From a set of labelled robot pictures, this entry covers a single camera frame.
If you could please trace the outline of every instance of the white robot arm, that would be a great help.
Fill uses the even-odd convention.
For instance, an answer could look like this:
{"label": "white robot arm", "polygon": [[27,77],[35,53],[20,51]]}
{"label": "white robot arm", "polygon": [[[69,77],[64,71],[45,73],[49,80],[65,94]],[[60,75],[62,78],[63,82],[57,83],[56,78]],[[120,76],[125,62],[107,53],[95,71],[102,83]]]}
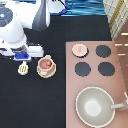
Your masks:
{"label": "white robot arm", "polygon": [[31,57],[42,57],[41,46],[28,46],[23,28],[43,31],[50,24],[47,0],[35,4],[8,1],[0,8],[0,53],[14,56],[16,61],[29,61]]}

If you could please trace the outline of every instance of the black circle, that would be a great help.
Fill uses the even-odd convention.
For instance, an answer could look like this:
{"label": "black circle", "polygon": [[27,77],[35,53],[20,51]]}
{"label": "black circle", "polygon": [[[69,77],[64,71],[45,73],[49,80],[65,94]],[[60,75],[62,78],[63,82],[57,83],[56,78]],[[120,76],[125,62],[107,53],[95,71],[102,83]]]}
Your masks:
{"label": "black circle", "polygon": [[96,48],[96,54],[100,57],[106,58],[111,55],[111,49],[106,45],[99,45]]}
{"label": "black circle", "polygon": [[89,75],[90,71],[91,71],[91,68],[89,64],[86,62],[79,62],[75,65],[75,72],[79,76],[82,76],[82,77],[87,76]]}
{"label": "black circle", "polygon": [[115,73],[114,66],[109,62],[102,62],[98,66],[100,74],[103,76],[112,76]]}

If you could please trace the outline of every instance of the black table surface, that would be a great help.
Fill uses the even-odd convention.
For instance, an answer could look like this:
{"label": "black table surface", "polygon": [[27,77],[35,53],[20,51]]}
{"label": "black table surface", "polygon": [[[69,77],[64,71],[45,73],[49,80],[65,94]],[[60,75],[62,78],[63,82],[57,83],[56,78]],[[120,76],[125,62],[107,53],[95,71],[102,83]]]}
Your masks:
{"label": "black table surface", "polygon": [[43,32],[25,29],[30,43],[41,44],[44,55],[51,55],[56,74],[41,78],[37,60],[29,73],[18,74],[21,62],[0,61],[0,128],[66,128],[66,58],[67,41],[111,41],[107,16],[52,16]]}

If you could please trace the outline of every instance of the black cable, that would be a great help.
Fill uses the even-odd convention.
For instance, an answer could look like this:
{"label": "black cable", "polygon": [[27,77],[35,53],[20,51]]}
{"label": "black cable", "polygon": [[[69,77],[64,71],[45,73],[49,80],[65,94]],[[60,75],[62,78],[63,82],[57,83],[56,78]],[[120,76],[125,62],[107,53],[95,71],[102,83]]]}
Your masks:
{"label": "black cable", "polygon": [[70,10],[70,9],[72,9],[72,7],[73,7],[74,0],[72,0],[71,8],[68,8],[68,7],[64,4],[64,2],[62,2],[62,0],[58,0],[58,1],[60,1],[60,3],[62,3],[62,4],[64,5],[64,7],[65,7],[67,10]]}

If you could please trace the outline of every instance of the small cup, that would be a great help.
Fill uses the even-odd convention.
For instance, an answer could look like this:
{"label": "small cup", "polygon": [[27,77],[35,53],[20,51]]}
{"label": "small cup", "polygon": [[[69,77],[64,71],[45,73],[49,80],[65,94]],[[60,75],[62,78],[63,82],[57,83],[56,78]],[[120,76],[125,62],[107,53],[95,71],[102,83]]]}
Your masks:
{"label": "small cup", "polygon": [[[48,69],[43,68],[43,64],[45,64],[46,61],[51,62],[51,65]],[[56,64],[51,59],[50,55],[46,55],[38,61],[37,72],[41,77],[44,78],[49,78],[55,74]]]}

